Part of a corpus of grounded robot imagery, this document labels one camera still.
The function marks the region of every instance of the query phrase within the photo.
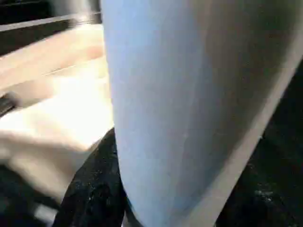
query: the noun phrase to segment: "white cylinder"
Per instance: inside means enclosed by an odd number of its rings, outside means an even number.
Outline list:
[[[287,63],[269,119],[302,55],[286,60],[301,8],[300,0],[102,0],[122,182],[143,226],[190,215]]]

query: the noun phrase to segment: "black cloth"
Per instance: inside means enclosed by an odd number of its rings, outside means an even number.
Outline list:
[[[112,129],[76,173],[53,227],[121,227],[125,205]]]

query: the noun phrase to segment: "white surface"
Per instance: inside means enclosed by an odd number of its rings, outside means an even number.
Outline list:
[[[38,205],[35,210],[35,217],[39,220],[42,220],[43,222],[47,223],[48,227],[51,227],[53,224],[53,221],[55,220],[57,211],[44,206],[42,204]]]
[[[103,46],[103,27],[82,25],[1,56],[0,90],[98,58]]]
[[[0,119],[0,160],[58,201],[90,147],[113,127],[105,57],[74,63],[10,87],[20,108]]]

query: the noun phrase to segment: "white pole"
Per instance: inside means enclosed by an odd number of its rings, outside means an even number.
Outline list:
[[[301,59],[302,1],[101,2],[133,213],[211,227]]]

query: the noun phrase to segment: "black object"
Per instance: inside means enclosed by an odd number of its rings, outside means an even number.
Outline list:
[[[46,223],[34,216],[40,204],[59,209],[54,199],[38,192],[21,176],[0,165],[0,226],[45,227]]]
[[[8,95],[4,95],[0,97],[0,117],[7,114],[9,111],[15,109],[17,103],[14,99],[9,97]]]
[[[0,0],[0,25],[51,17],[46,0]]]
[[[121,227],[125,205],[112,129],[76,173],[53,227]]]

